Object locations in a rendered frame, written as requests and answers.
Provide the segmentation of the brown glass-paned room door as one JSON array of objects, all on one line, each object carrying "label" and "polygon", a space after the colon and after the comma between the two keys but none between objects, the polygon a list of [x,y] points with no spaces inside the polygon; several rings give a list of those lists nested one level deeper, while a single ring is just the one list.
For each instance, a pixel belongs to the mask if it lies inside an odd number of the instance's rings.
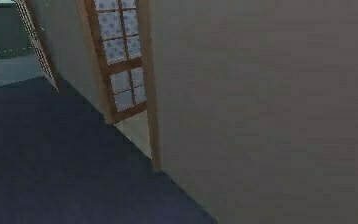
[{"label": "brown glass-paned room door", "polygon": [[116,124],[146,109],[136,0],[84,0],[104,91],[104,117]]}]

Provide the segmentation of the dark green cabinet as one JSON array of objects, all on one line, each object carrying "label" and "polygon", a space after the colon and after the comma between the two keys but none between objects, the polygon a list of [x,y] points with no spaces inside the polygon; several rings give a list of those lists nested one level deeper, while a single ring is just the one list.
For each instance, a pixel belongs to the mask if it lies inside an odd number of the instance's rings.
[{"label": "dark green cabinet", "polygon": [[33,54],[31,41],[14,3],[0,3],[0,59]]}]

